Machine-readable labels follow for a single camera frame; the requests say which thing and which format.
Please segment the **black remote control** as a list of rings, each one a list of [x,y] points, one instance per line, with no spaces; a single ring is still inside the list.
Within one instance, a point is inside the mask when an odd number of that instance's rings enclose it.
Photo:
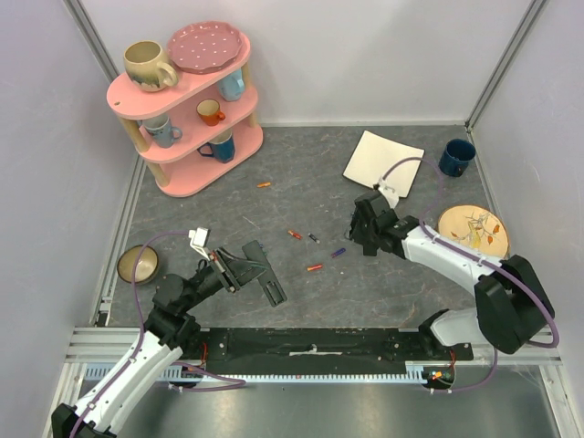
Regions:
[[[267,271],[258,279],[266,298],[274,308],[287,301],[287,295],[281,287],[276,274],[263,253],[259,243],[255,240],[242,247],[245,257],[266,265]]]

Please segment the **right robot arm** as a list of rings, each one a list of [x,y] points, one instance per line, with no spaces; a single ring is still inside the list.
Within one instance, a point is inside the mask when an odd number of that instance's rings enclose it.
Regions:
[[[394,254],[431,268],[474,296],[473,307],[443,310],[424,322],[417,342],[424,357],[439,359],[465,343],[487,342],[505,354],[526,344],[558,345],[555,310],[523,256],[499,259],[449,241],[413,216],[398,217],[377,190],[358,197],[354,205],[349,238],[365,256]],[[533,338],[543,328],[550,328],[552,339],[536,342]]]

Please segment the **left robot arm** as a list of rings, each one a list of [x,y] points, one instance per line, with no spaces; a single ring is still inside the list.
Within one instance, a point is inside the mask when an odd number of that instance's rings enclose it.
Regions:
[[[54,437],[115,437],[162,372],[200,348],[201,326],[189,311],[222,289],[235,292],[258,280],[275,285],[277,278],[257,241],[237,257],[220,247],[202,259],[194,276],[168,274],[152,299],[143,329],[109,373],[75,405],[61,403],[51,414]]]

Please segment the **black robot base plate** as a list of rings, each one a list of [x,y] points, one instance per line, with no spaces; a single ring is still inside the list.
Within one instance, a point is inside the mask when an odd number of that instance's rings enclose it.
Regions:
[[[417,329],[210,328],[183,353],[215,374],[332,374],[405,370],[407,361],[474,358],[468,344],[443,347]]]

